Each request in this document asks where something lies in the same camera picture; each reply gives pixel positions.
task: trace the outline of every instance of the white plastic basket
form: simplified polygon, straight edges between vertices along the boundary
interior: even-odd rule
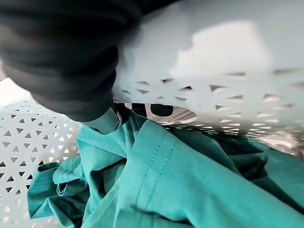
[[[188,0],[161,9],[121,45],[116,101],[183,107],[196,116],[159,121],[301,155],[303,9],[302,0]],[[29,220],[27,186],[41,162],[78,155],[79,127],[10,79],[0,82],[0,227],[58,227],[53,217]]]

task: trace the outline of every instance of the laundry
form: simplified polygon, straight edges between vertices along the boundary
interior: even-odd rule
[[[303,228],[304,163],[245,137],[166,130],[134,113],[84,126],[80,156],[38,168],[31,218],[63,228]]]

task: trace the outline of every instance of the teal shirt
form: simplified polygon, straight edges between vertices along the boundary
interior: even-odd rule
[[[63,228],[303,228],[304,163],[250,138],[165,130],[131,114],[83,127],[80,156],[42,165],[31,218]]]

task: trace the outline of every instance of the teal clothing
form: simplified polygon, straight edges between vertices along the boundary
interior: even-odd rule
[[[80,156],[38,168],[31,218],[63,228],[303,228],[304,163],[250,138],[165,130],[131,113]]]

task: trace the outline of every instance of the fabric fold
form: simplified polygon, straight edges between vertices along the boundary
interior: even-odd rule
[[[80,156],[39,167],[31,218],[66,228],[302,228],[304,163],[253,139],[165,130],[131,113],[84,127]]]

